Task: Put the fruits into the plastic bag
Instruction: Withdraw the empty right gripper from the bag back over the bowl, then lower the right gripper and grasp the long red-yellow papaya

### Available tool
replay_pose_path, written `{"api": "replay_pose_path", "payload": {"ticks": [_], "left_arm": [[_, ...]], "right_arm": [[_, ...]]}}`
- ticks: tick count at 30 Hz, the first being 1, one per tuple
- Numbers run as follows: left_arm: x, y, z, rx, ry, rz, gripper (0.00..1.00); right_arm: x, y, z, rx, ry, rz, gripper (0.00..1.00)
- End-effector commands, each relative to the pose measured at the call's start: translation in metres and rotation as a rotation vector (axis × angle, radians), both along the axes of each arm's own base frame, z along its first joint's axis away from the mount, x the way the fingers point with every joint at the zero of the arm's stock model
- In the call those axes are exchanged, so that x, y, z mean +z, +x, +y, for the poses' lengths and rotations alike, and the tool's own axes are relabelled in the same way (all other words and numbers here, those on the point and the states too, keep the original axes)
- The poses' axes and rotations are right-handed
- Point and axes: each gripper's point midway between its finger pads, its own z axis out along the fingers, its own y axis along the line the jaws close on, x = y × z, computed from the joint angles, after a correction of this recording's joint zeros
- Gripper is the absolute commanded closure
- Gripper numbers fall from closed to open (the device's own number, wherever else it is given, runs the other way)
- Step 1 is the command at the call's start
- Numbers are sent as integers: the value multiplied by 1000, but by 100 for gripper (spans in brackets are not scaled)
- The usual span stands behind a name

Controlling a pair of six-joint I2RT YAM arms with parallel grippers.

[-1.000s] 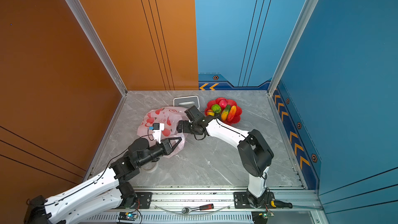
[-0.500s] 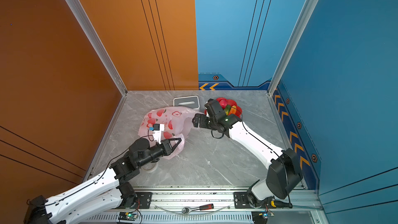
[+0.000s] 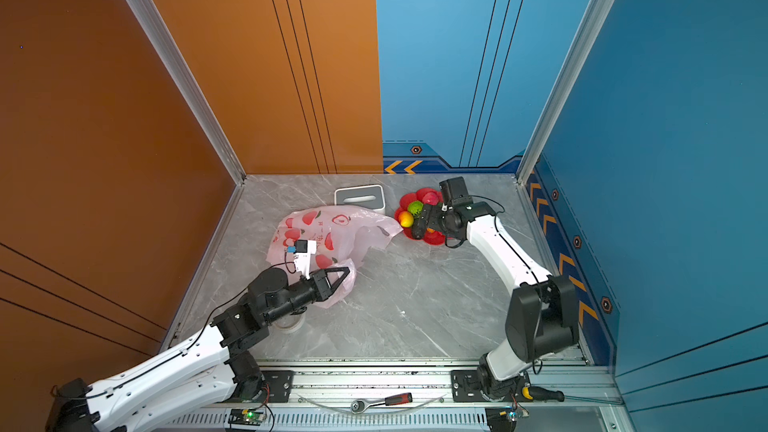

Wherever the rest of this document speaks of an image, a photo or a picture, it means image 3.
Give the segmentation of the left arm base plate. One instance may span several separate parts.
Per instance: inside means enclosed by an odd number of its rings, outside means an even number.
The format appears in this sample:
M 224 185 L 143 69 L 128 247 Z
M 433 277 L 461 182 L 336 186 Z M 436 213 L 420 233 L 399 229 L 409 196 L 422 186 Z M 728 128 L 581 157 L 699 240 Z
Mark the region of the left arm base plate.
M 241 402 L 287 403 L 295 373 L 289 369 L 267 370 L 257 378 L 247 379 L 238 387 L 235 397 Z

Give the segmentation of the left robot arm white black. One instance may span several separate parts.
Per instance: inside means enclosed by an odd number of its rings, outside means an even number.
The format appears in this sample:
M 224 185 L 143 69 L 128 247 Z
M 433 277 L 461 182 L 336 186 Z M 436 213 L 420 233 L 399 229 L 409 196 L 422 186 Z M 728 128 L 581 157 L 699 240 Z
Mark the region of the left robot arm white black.
M 190 338 L 147 361 L 91 384 L 75 379 L 52 390 L 48 431 L 151 431 L 201 407 L 267 394 L 251 354 L 274 322 L 325 302 L 350 270 L 332 267 L 290 282 L 285 270 L 262 272 Z

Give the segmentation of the pink dragon fruit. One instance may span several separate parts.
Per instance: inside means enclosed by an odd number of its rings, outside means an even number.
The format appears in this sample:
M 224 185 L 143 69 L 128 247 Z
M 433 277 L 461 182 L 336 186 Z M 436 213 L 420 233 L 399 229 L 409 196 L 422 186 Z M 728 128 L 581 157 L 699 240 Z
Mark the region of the pink dragon fruit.
M 441 199 L 440 199 L 440 195 L 437 192 L 428 191 L 422 196 L 420 201 L 427 205 L 437 205 L 441 201 Z

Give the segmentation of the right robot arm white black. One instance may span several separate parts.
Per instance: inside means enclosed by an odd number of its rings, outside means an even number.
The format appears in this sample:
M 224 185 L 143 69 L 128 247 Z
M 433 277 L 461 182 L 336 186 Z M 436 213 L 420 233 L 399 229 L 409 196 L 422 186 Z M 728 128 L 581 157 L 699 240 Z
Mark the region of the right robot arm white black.
M 512 398 L 522 392 L 526 371 L 537 360 L 579 342 L 576 287 L 530 257 L 505 230 L 500 213 L 471 195 L 462 177 L 444 180 L 440 188 L 442 199 L 424 206 L 412 236 L 421 238 L 431 229 L 468 243 L 502 280 L 510 295 L 505 339 L 481 357 L 477 374 L 487 399 Z

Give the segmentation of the green lime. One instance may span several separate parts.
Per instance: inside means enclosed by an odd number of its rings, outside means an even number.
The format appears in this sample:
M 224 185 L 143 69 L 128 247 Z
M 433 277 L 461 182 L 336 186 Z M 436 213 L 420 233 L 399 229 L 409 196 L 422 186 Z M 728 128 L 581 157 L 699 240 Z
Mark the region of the green lime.
M 415 201 L 412 201 L 412 202 L 411 202 L 411 203 L 410 203 L 410 204 L 407 206 L 407 211 L 408 211 L 408 212 L 409 212 L 409 213 L 410 213 L 412 216 L 414 216 L 414 217 L 417 217 L 417 216 L 419 216 L 419 215 L 422 213 L 423 209 L 424 209 L 424 204 L 423 204 L 421 201 L 419 201 L 419 200 L 415 200 Z

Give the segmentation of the pink printed plastic bag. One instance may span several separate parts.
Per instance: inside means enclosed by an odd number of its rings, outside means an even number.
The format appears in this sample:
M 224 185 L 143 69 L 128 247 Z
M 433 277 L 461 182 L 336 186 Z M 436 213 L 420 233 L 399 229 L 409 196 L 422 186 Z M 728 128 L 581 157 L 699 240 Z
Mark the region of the pink printed plastic bag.
M 272 237 L 266 260 L 287 270 L 293 284 L 302 273 L 294 270 L 292 253 L 286 251 L 298 240 L 316 243 L 309 261 L 312 270 L 347 267 L 350 274 L 339 290 L 317 308 L 328 309 L 353 290 L 357 272 L 371 248 L 385 249 L 402 232 L 392 217 L 359 206 L 322 206 L 293 212 L 282 219 Z

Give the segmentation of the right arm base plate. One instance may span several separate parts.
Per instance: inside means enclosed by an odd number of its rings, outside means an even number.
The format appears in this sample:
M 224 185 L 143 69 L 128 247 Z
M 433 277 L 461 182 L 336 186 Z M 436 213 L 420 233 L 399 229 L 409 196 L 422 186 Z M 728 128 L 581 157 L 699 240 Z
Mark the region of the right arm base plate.
M 529 375 L 526 372 L 498 381 L 482 367 L 472 370 L 453 370 L 450 378 L 453 401 L 457 403 L 524 400 L 523 388 L 530 384 Z

